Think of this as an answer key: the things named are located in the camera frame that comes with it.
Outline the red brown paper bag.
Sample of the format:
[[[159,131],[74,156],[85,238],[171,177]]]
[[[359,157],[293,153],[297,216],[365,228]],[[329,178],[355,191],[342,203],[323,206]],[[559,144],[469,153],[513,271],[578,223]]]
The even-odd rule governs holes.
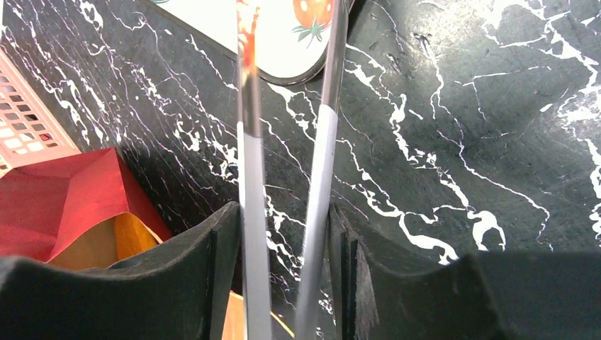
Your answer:
[[[10,170],[1,179],[1,260],[108,268],[174,235],[114,148]],[[238,254],[220,339],[244,338]]]

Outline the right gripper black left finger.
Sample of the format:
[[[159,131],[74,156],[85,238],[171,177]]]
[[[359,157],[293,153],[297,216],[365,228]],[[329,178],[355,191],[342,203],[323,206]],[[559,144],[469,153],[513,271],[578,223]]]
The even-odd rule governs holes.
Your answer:
[[[1,260],[2,339],[220,339],[240,245],[240,206],[108,268]]]

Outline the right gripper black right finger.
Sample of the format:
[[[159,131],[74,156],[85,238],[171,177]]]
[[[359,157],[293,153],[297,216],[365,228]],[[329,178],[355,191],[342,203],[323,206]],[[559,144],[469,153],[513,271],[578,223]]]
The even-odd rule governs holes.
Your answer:
[[[505,251],[441,265],[329,211],[338,339],[599,339],[600,255]]]

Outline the metal food tongs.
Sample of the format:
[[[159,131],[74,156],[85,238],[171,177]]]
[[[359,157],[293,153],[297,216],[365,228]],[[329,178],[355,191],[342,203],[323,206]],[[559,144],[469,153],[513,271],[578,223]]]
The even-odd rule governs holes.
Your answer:
[[[276,85],[255,62],[256,2],[235,2],[244,337],[318,339],[332,312],[321,280],[348,23],[338,64]]]

